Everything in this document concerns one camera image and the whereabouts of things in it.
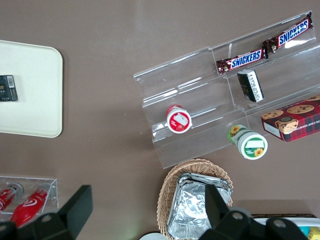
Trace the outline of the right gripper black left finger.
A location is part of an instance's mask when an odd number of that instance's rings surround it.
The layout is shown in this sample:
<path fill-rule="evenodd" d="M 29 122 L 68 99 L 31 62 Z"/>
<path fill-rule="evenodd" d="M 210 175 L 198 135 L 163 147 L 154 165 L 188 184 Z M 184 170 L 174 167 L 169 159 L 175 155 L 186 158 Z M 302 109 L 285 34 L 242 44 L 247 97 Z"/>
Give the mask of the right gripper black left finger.
<path fill-rule="evenodd" d="M 75 240 L 93 212 L 91 185 L 82 185 L 58 212 L 19 228 L 16 240 Z"/>

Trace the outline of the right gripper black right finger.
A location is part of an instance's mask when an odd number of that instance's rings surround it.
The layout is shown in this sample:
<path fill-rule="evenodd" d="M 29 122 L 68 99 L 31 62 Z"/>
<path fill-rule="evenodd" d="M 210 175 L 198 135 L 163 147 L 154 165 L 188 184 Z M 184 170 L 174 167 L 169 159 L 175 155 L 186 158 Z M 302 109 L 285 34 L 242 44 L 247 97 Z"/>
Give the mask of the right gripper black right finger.
<path fill-rule="evenodd" d="M 201 240 L 305 240 L 292 221 L 272 217 L 263 225 L 244 210 L 231 210 L 214 185 L 205 186 L 205 210 L 211 225 Z"/>

